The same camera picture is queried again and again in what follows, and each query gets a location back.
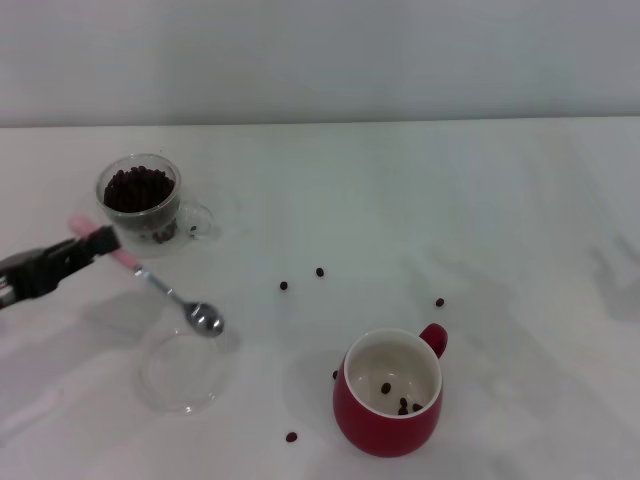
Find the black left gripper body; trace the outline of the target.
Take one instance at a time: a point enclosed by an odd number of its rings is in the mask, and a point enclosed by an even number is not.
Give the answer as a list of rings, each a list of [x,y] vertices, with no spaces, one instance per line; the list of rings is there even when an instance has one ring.
[[[0,310],[54,291],[71,274],[69,252],[36,249],[0,261]]]

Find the double-wall glass cup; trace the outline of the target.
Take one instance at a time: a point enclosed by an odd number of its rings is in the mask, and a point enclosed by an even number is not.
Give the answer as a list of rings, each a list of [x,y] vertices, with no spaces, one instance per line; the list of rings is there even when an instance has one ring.
[[[147,228],[140,228],[143,225],[138,223],[136,225],[138,228],[134,230],[131,228],[134,227],[132,223],[127,225],[122,220],[116,220],[117,217],[122,218],[122,214],[131,213],[117,212],[108,208],[103,203],[103,193],[107,183],[117,171],[127,171],[137,166],[164,171],[175,181],[175,186],[164,202],[152,209],[142,211],[150,217],[147,217],[149,220],[145,225]],[[163,156],[143,153],[116,160],[100,173],[94,192],[102,214],[113,224],[124,247],[137,256],[145,258],[170,255],[192,240],[213,240],[218,235],[215,222],[213,234],[215,236],[212,238],[194,239],[188,235],[187,222],[195,220],[196,205],[207,207],[197,201],[196,197],[183,186],[182,176],[177,166]]]

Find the pile of coffee beans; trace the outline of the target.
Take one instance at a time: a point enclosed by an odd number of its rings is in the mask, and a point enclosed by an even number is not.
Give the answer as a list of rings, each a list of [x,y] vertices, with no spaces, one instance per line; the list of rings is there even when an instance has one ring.
[[[123,213],[138,213],[164,202],[172,193],[175,181],[164,171],[144,166],[117,171],[107,183],[103,203]]]

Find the pink-handled metal spoon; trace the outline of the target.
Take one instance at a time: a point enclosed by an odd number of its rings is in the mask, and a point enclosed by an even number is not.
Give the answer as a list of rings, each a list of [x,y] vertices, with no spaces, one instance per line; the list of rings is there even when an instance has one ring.
[[[194,239],[212,238],[215,235],[213,235],[214,219],[211,212],[203,206],[196,205],[196,207],[195,220],[187,222],[187,226],[189,226],[188,235]],[[116,220],[122,220],[127,225],[128,223],[132,223],[134,227],[131,228],[134,230],[138,228],[136,226],[138,223],[143,225],[143,227],[140,228],[146,229],[147,227],[145,225],[149,223],[147,217],[149,217],[148,214],[140,212],[135,214],[122,214],[122,218],[117,217]],[[98,229],[88,217],[82,215],[72,217],[68,225],[73,233],[83,238]],[[196,226],[197,231],[190,232],[191,226]],[[189,302],[184,300],[175,289],[164,284],[157,276],[140,264],[133,255],[122,248],[109,255],[127,269],[133,271],[137,277],[144,279],[150,285],[157,288],[165,294],[169,300],[179,305],[183,310],[187,324],[197,334],[203,337],[214,338],[224,332],[225,320],[216,307],[206,302]]]

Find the clear glass saucer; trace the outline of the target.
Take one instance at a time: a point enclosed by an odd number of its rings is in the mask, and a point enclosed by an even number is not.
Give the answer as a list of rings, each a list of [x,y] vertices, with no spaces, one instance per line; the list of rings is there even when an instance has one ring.
[[[239,346],[233,328],[216,338],[171,327],[154,330],[144,339],[135,370],[137,391],[154,410],[195,414],[227,389]]]

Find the red mug white inside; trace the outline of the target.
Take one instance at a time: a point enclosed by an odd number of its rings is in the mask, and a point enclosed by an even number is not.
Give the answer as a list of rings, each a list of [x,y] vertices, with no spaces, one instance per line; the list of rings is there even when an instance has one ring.
[[[401,329],[370,331],[347,349],[333,390],[333,413],[355,447],[379,457],[399,457],[420,448],[438,423],[443,400],[440,357],[448,342],[439,324],[420,334]],[[391,385],[387,394],[384,383]],[[407,415],[398,415],[407,400]],[[423,408],[414,412],[418,403]]]

